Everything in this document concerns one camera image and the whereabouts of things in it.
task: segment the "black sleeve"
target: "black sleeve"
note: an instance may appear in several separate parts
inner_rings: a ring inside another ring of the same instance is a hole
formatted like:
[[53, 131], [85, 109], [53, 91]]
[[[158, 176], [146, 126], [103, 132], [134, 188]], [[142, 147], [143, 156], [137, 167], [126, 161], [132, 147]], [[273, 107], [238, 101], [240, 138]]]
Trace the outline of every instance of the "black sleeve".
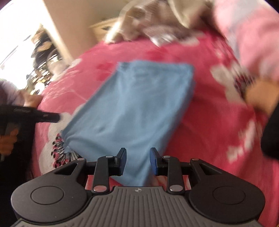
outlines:
[[263, 131], [261, 149], [266, 156], [279, 160], [279, 104]]

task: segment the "logo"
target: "logo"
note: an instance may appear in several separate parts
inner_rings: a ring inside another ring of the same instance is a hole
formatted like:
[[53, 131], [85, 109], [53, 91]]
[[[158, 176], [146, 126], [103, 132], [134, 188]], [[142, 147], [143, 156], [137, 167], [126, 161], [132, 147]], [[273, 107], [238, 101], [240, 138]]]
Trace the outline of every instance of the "logo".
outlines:
[[135, 192], [141, 192], [141, 191], [142, 191], [142, 189], [137, 188], [137, 189], [135, 189], [134, 191], [135, 191]]
[[31, 112], [30, 110], [25, 110], [25, 109], [20, 109], [20, 108], [15, 108], [14, 112], [22, 112], [22, 113], [29, 113]]

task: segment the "wall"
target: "wall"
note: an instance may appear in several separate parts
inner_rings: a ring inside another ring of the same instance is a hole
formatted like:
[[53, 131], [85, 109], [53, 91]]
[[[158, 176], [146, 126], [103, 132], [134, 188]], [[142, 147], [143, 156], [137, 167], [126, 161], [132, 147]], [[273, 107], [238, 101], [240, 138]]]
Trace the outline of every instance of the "wall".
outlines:
[[36, 0], [42, 24], [62, 56], [71, 62], [97, 41], [88, 28], [118, 16], [128, 0]]

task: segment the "folded blue cloth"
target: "folded blue cloth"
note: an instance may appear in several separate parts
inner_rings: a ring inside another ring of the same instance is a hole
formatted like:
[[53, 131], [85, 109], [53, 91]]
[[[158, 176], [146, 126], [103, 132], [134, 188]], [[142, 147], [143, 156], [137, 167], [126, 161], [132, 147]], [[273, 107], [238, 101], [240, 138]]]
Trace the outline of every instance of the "folded blue cloth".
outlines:
[[88, 162], [127, 149], [125, 186], [149, 184], [149, 150], [162, 155], [194, 89], [193, 67], [146, 61], [120, 63], [115, 74], [62, 132], [66, 150]]

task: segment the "pink bedspread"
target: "pink bedspread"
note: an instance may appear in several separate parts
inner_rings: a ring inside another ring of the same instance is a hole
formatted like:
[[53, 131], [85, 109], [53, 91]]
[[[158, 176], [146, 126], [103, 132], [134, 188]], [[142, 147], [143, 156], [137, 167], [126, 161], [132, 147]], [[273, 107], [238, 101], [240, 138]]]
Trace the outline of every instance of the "pink bedspread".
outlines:
[[215, 23], [241, 65], [278, 82], [278, 12], [262, 0], [215, 0], [214, 7]]
[[[236, 92], [234, 77], [241, 74], [241, 68], [224, 39], [209, 31], [163, 47], [155, 46], [148, 39], [109, 46], [100, 43], [81, 55], [43, 93], [40, 109], [62, 113], [62, 121], [37, 124], [34, 175], [53, 169], [51, 151], [56, 134], [114, 72], [117, 62], [135, 59], [189, 63], [195, 67], [195, 94], [166, 154], [184, 162], [193, 157], [201, 158], [258, 186], [266, 198], [260, 222], [264, 226], [275, 226], [279, 208], [279, 163], [263, 157], [260, 149], [266, 118], [246, 106]], [[154, 179], [153, 184], [165, 184], [165, 178]]]

